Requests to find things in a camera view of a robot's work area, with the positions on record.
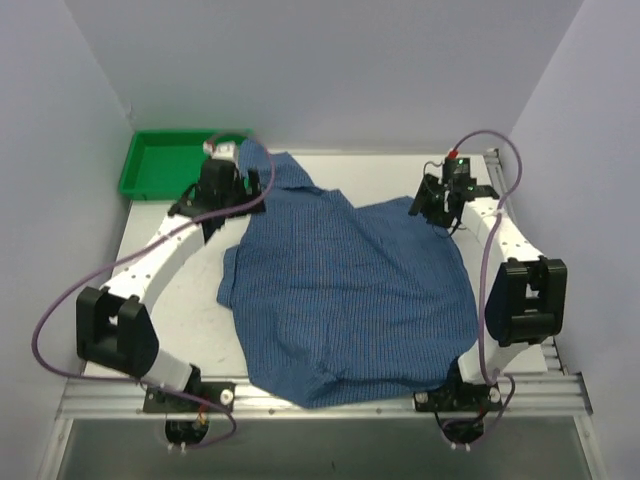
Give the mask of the blue checked long sleeve shirt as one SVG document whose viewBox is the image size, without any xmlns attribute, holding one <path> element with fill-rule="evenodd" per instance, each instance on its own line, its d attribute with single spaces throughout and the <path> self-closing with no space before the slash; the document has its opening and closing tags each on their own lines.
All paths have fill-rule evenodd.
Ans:
<svg viewBox="0 0 640 480">
<path fill-rule="evenodd" d="M 356 207 L 254 141 L 239 166 L 269 188 L 217 292 L 250 381 L 304 408 L 440 387 L 477 336 L 455 242 L 410 216 L 410 198 Z"/>
</svg>

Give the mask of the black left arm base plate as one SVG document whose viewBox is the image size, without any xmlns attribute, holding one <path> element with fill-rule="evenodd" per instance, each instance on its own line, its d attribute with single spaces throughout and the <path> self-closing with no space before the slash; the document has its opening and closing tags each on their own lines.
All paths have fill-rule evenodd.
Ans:
<svg viewBox="0 0 640 480">
<path fill-rule="evenodd" d="M 204 381 L 193 393 L 170 393 L 148 387 L 142 411 L 149 414 L 231 412 L 235 390 L 236 384 L 229 381 Z"/>
</svg>

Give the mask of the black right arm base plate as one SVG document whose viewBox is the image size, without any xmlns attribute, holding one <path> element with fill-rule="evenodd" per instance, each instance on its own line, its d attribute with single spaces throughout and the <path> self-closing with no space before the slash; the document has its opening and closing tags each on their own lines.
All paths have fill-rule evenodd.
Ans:
<svg viewBox="0 0 640 480">
<path fill-rule="evenodd" d="M 426 413 L 486 413 L 497 412 L 502 399 L 496 386 L 475 384 L 444 385 L 430 392 L 413 394 L 414 409 Z"/>
</svg>

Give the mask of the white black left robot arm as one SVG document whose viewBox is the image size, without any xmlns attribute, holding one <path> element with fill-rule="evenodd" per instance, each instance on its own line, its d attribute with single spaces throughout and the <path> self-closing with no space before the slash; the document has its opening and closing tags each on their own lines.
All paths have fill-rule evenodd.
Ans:
<svg viewBox="0 0 640 480">
<path fill-rule="evenodd" d="M 226 220 L 264 210 L 259 175 L 240 170 L 235 144 L 209 153 L 198 180 L 171 205 L 142 252 L 100 288 L 86 287 L 78 295 L 78 356 L 167 387 L 167 400 L 180 411 L 196 408 L 202 399 L 200 371 L 161 348 L 151 312 L 175 274 Z"/>
</svg>

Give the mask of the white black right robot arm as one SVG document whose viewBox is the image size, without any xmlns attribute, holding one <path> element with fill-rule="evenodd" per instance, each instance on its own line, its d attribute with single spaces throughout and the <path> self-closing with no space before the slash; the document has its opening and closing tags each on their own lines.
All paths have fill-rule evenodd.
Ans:
<svg viewBox="0 0 640 480">
<path fill-rule="evenodd" d="M 443 385 L 446 402 L 465 409 L 520 353 L 557 335 L 563 326 L 568 271 L 518 229 L 506 198 L 473 177 L 471 161 L 455 152 L 423 174 L 409 208 L 441 229 L 463 226 L 482 246 L 478 338 L 457 360 L 460 374 Z"/>
</svg>

